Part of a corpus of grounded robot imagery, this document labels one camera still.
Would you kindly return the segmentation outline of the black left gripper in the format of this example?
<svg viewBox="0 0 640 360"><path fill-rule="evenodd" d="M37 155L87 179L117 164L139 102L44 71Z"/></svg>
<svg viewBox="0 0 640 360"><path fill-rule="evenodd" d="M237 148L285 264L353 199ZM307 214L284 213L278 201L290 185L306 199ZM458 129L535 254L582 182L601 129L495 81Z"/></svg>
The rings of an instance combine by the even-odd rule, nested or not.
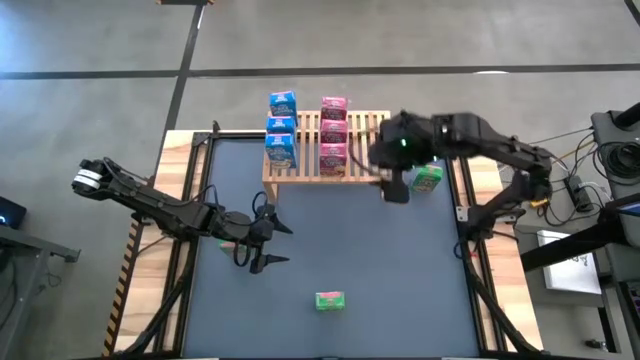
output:
<svg viewBox="0 0 640 360"><path fill-rule="evenodd" d="M282 223L273 204L267 203L259 207L259 215L263 218L251 220L240 212L227 212L222 218L222 239L244 245L261 246L272 238L274 230L292 234L293 231ZM287 262L289 258L271 254L260 254L250 263L250 273L259 274L273 263Z"/></svg>

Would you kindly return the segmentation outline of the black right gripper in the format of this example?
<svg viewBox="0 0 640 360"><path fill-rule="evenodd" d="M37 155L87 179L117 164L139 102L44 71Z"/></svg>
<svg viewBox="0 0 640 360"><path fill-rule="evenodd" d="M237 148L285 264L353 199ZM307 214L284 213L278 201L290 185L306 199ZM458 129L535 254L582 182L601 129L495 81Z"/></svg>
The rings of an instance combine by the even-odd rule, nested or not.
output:
<svg viewBox="0 0 640 360"><path fill-rule="evenodd" d="M383 120L375 142L369 147L371 165L392 171L389 180L381 181L384 201L406 204L410 200L409 188L402 172L431 162L437 156L434 147L434 124L428 117L401 111Z"/></svg>

